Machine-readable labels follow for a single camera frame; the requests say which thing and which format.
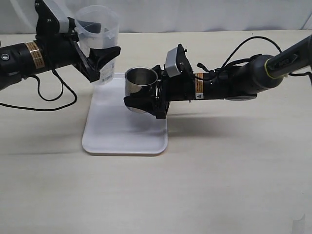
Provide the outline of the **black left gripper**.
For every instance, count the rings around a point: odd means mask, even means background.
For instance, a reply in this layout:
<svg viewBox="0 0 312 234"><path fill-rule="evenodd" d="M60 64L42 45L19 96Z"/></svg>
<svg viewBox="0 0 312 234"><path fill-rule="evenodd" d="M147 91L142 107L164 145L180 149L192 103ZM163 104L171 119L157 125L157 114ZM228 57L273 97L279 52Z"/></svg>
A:
<svg viewBox="0 0 312 234"><path fill-rule="evenodd" d="M89 49L89 57L82 52L78 45L78 33L75 30L76 23L71 17L67 18L69 21L68 32L65 37L69 41L72 51L74 52L74 59L72 65L84 75L89 82L98 81L100 78L100 70L110 61L120 55L121 47L113 46L104 49ZM100 33L102 26L99 22L79 21L80 26L90 33Z"/></svg>

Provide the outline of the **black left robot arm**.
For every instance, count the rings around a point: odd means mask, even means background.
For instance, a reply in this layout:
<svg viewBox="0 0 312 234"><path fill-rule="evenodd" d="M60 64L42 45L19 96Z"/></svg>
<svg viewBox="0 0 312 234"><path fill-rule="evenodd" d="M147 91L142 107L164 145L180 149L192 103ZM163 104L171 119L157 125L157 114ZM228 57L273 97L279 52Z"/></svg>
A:
<svg viewBox="0 0 312 234"><path fill-rule="evenodd" d="M78 21L54 0L37 0L36 39L0 49L0 88L23 79L72 65L90 82L100 79L101 69L119 56L121 48L91 48L86 55L79 47Z"/></svg>

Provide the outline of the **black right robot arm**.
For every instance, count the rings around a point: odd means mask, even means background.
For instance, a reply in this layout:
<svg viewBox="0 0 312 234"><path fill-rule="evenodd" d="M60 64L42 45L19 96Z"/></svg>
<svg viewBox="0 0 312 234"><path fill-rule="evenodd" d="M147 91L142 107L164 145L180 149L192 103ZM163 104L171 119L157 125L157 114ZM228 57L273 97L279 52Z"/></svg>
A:
<svg viewBox="0 0 312 234"><path fill-rule="evenodd" d="M129 69L125 73L125 106L133 112L165 119L172 102L255 99L259 93L280 85L285 77L300 77L301 69L311 67L312 38L306 37L276 56L228 58L213 70L198 63L201 73L193 71L186 52L179 44L168 51L163 66Z"/></svg>

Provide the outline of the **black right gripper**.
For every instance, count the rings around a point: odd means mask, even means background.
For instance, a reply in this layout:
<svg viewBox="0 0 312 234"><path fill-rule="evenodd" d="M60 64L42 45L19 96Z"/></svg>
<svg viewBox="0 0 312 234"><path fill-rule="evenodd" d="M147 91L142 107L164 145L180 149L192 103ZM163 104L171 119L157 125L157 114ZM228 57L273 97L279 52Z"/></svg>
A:
<svg viewBox="0 0 312 234"><path fill-rule="evenodd" d="M129 95L123 101L128 110L143 114L149 113L156 119L166 119L170 102L167 98L168 76L159 64L152 68L157 74L157 81L149 89L148 96Z"/></svg>

